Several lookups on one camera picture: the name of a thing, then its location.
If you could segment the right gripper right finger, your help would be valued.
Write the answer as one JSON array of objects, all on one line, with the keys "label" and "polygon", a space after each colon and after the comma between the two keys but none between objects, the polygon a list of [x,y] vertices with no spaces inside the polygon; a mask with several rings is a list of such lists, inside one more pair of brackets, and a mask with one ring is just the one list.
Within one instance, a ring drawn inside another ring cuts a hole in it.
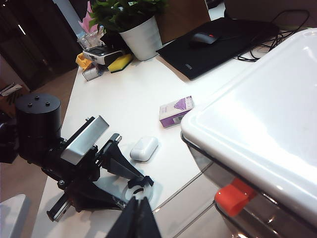
[{"label": "right gripper right finger", "polygon": [[137,237],[138,238],[160,238],[157,223],[152,213],[148,199],[145,197],[139,203],[137,215]]}]

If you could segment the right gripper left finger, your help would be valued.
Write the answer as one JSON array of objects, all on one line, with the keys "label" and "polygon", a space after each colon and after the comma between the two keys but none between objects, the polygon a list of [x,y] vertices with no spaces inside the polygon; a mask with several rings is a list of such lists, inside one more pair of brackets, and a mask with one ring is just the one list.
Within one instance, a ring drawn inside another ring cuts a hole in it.
[{"label": "right gripper left finger", "polygon": [[125,209],[122,211],[121,215],[118,217],[110,231],[108,232],[106,238],[131,238],[133,237],[133,227],[134,227],[134,216],[136,214],[136,209],[138,206],[138,201],[135,196],[133,196],[127,203]]}]

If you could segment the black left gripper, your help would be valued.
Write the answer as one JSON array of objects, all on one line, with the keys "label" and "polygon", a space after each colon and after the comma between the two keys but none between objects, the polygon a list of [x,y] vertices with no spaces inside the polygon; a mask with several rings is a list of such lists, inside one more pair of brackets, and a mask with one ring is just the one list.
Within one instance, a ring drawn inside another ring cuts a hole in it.
[{"label": "black left gripper", "polygon": [[47,211],[49,219],[58,222],[71,206],[77,212],[83,210],[123,210],[127,203],[120,198],[100,189],[94,184],[100,178],[101,167],[109,173],[126,179],[143,179],[139,172],[121,153],[118,144],[122,136],[114,133],[99,150],[96,145],[73,165],[61,158],[67,141],[60,138],[48,150],[42,171],[57,181],[64,191],[61,198]]}]

